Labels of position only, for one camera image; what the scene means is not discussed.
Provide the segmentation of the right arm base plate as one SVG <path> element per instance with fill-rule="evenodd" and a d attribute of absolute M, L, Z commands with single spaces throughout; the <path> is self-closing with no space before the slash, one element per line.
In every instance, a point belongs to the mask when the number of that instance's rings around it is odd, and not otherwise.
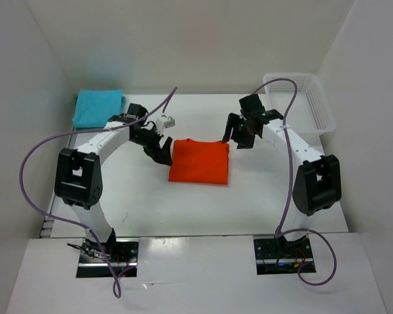
<path fill-rule="evenodd" d="M 253 239 L 258 275 L 316 273 L 307 236 L 294 242 L 276 239 L 273 235 Z"/>

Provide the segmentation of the light blue t shirt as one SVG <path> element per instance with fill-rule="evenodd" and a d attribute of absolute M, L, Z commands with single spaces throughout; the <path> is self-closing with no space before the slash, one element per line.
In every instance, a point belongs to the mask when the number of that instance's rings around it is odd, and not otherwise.
<path fill-rule="evenodd" d="M 76 129 L 104 128 L 108 119 L 123 112 L 122 90 L 80 90 L 72 119 Z"/>

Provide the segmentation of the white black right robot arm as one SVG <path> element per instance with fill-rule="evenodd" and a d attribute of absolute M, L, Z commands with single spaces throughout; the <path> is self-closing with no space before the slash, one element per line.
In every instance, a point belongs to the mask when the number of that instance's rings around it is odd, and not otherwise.
<path fill-rule="evenodd" d="M 304 240 L 316 212 L 329 209 L 341 199 L 340 163 L 334 155 L 312 148 L 286 124 L 277 110 L 266 110 L 257 94 L 240 99 L 240 113 L 228 115 L 224 143 L 251 149 L 256 138 L 271 144 L 287 161 L 289 191 L 284 212 L 275 231 L 274 249 L 290 256 Z"/>

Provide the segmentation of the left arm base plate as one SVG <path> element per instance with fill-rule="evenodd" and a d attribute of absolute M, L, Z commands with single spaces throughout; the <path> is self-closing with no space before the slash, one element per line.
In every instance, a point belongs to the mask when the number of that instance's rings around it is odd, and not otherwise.
<path fill-rule="evenodd" d="M 79 261 L 76 278 L 104 278 L 112 277 L 111 271 L 104 260 L 103 253 L 96 245 L 86 239 L 82 245 L 67 244 L 79 251 Z M 115 252 L 107 258 L 118 277 L 136 277 L 138 267 L 139 239 L 118 238 Z"/>

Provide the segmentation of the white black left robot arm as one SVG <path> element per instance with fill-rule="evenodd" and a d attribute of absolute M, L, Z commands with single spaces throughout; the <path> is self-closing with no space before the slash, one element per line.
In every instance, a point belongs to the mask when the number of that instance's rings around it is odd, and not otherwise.
<path fill-rule="evenodd" d="M 164 137 L 166 128 L 175 125 L 171 116 L 162 114 L 148 121 L 147 109 L 131 103 L 127 112 L 113 115 L 104 129 L 75 148 L 64 148 L 58 155 L 54 192 L 68 205 L 83 225 L 86 234 L 84 251 L 102 261 L 117 255 L 119 246 L 115 230 L 105 218 L 100 198 L 103 194 L 103 163 L 123 144 L 131 142 L 143 148 L 154 162 L 171 166 L 172 138 Z"/>

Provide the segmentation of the orange t shirt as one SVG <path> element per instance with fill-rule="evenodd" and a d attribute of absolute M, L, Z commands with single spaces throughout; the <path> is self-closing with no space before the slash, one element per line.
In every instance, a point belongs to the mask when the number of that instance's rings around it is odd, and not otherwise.
<path fill-rule="evenodd" d="M 172 161 L 170 182 L 212 185 L 229 182 L 228 143 L 178 139 L 174 141 Z"/>

